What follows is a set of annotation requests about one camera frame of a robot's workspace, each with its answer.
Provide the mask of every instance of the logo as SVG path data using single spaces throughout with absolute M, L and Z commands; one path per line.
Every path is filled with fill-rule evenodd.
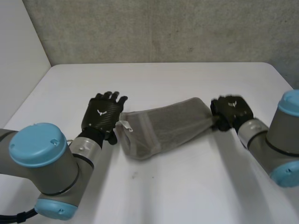
M 237 105 L 237 101 L 235 101 L 234 103 L 228 103 L 228 105 L 235 107 Z
M 99 110 L 97 110 L 97 111 L 98 111 L 98 113 L 99 113 L 100 116 L 102 116 L 103 114 L 107 113 L 107 111 L 105 111 L 105 112 L 100 112 Z

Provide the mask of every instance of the drawstring bag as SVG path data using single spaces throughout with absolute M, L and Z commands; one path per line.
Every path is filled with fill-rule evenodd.
M 116 131 L 124 153 L 143 160 L 186 143 L 214 122 L 201 99 L 191 98 L 161 108 L 123 112 Z

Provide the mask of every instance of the white table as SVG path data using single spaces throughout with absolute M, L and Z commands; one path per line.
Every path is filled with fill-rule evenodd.
M 74 64 L 49 70 L 6 129 L 38 122 L 80 133 L 97 92 L 127 95 L 126 112 L 191 97 L 240 94 L 269 125 L 289 84 L 265 63 Z M 31 209 L 39 195 L 21 178 L 0 175 L 0 214 Z M 264 173 L 234 131 L 198 138 L 147 161 L 104 144 L 102 157 L 75 217 L 76 224 L 297 224 L 299 188 L 281 189 Z M 35 216 L 27 223 L 65 223 Z

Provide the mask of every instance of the mesh pouch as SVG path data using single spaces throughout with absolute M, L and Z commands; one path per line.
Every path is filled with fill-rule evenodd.
M 146 159 L 169 151 L 214 124 L 210 109 L 199 98 L 169 106 L 124 112 L 116 126 L 124 153 L 135 159 Z

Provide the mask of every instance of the light blue cover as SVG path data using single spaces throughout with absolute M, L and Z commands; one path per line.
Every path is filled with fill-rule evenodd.
M 38 199 L 34 209 L 38 214 L 48 218 L 69 220 L 74 216 L 78 207 L 54 200 Z
M 299 90 L 285 92 L 278 108 L 289 115 L 299 117 Z
M 66 148 L 66 138 L 57 126 L 39 123 L 20 130 L 11 139 L 9 154 L 19 165 L 36 168 L 55 162 Z
M 270 178 L 280 187 L 296 187 L 299 185 L 299 161 L 285 163 L 270 173 Z

